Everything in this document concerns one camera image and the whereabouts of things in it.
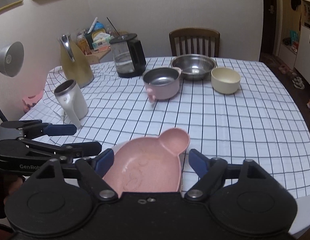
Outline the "person's left hand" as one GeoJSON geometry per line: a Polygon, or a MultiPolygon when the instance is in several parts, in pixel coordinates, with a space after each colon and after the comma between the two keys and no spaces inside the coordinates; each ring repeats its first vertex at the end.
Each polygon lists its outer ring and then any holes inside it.
{"type": "Polygon", "coordinates": [[[7,178],[5,178],[5,183],[7,184],[7,193],[3,200],[4,204],[6,204],[8,198],[21,187],[25,180],[26,179],[24,178],[24,176],[19,177],[16,175],[9,175],[7,178]]]}

